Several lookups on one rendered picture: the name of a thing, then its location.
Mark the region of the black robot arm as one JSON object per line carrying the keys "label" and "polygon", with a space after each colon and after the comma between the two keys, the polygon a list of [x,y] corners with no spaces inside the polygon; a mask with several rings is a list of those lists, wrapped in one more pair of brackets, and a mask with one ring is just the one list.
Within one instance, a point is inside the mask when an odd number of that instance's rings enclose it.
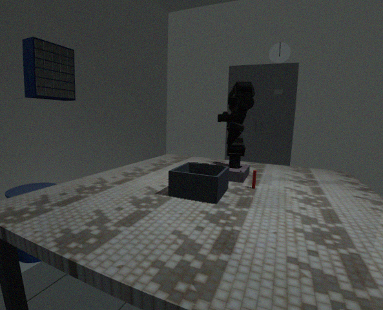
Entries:
{"label": "black robot arm", "polygon": [[[233,95],[234,94],[234,95]],[[223,114],[218,115],[218,122],[233,120],[234,109],[246,112],[254,105],[254,87],[251,82],[237,81],[233,86],[233,89],[228,94],[228,105],[232,111],[229,114],[224,111]],[[229,154],[233,153],[233,154]],[[245,156],[245,145],[243,144],[243,138],[239,135],[231,146],[227,146],[227,156],[229,157],[229,168],[239,169],[241,156]]]}

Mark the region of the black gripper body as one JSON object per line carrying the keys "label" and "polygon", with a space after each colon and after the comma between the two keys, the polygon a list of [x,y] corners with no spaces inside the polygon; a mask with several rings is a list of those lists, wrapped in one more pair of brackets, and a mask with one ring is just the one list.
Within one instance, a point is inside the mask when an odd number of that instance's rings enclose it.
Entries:
{"label": "black gripper body", "polygon": [[246,112],[234,109],[233,113],[233,120],[230,120],[230,122],[227,124],[227,127],[233,130],[237,130],[239,132],[243,131],[244,126],[242,123],[244,121],[244,118],[246,117]]}

